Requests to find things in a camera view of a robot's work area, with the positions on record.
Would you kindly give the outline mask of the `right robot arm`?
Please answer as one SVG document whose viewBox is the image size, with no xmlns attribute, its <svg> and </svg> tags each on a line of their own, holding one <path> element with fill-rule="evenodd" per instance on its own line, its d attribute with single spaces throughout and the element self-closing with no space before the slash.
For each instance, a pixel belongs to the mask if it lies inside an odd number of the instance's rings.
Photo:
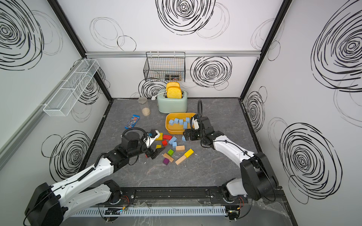
<svg viewBox="0 0 362 226">
<path fill-rule="evenodd" d="M 248 151 L 231 141 L 224 133 L 215 131 L 208 117 L 191 117 L 190 128 L 185 129 L 183 136 L 186 140 L 199 140 L 202 147 L 224 154 L 239 166 L 241 178 L 231 179 L 222 185 L 225 200 L 241 195 L 258 201 L 273 193 L 279 186 L 275 172 L 264 153 Z"/>
</svg>

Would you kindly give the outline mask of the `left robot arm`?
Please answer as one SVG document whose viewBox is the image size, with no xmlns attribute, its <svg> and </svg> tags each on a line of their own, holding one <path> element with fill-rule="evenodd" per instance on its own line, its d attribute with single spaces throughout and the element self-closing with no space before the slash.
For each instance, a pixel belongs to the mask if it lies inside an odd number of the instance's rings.
<svg viewBox="0 0 362 226">
<path fill-rule="evenodd" d="M 119 185 L 108 180 L 98 187 L 91 185 L 129 164 L 130 158 L 145 154 L 155 159 L 162 148 L 152 149 L 160 137 L 158 130 L 149 132 L 130 128 L 122 133 L 122 142 L 113 150 L 101 153 L 96 162 L 75 175 L 52 185 L 39 185 L 25 209 L 25 220 L 31 226 L 59 226 L 70 216 L 93 205 L 118 204 L 123 198 Z"/>
</svg>

